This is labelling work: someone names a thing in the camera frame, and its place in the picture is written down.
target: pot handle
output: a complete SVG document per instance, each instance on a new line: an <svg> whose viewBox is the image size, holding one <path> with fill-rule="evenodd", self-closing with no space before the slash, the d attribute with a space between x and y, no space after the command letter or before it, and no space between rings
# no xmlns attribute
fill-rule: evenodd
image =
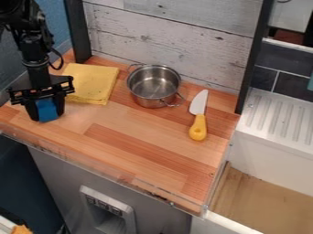
<svg viewBox="0 0 313 234"><path fill-rule="evenodd" d="M130 73L129 69L132 68L132 67L139 67L139 66L144 66L144 65L145 65L145 63L133 63L133 64L128 66L127 73Z"/></svg>
<svg viewBox="0 0 313 234"><path fill-rule="evenodd" d="M167 107L178 107L185 101L185 98L179 92L177 92L176 95L180 97L180 102L178 104L168 104L166 101L162 99L160 101L164 103Z"/></svg>

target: blue gripper pad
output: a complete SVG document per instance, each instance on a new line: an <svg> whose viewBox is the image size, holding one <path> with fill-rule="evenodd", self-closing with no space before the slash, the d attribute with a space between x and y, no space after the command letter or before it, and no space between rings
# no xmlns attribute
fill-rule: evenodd
<svg viewBox="0 0 313 234"><path fill-rule="evenodd" d="M311 74L311 78L309 79L309 82L308 82L308 90L313 91L313 71Z"/></svg>
<svg viewBox="0 0 313 234"><path fill-rule="evenodd" d="M40 122L54 121L59 118L57 107L51 98L36 101L36 106Z"/></svg>

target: yellow knife handle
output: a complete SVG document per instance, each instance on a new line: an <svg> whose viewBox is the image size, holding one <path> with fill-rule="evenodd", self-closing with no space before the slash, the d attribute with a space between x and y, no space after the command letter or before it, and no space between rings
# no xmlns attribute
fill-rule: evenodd
<svg viewBox="0 0 313 234"><path fill-rule="evenodd" d="M204 114L197 114L195 122L189 129L189 136L195 141L202 141L207 137L207 123Z"/></svg>

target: wood panel backsplash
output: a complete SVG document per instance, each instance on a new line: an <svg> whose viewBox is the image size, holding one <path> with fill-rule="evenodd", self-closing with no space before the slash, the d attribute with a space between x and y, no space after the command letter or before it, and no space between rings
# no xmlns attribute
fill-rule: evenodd
<svg viewBox="0 0 313 234"><path fill-rule="evenodd" d="M93 53L237 92L262 0L86 0Z"/></svg>

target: knife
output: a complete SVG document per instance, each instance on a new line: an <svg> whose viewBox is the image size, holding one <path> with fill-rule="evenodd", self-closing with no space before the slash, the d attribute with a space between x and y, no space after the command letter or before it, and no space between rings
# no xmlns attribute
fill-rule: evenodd
<svg viewBox="0 0 313 234"><path fill-rule="evenodd" d="M202 141L207 136L207 123L205 119L205 108L209 96L208 90L202 90L192 100L189 112L196 115L195 122L189 129L189 136L195 141Z"/></svg>

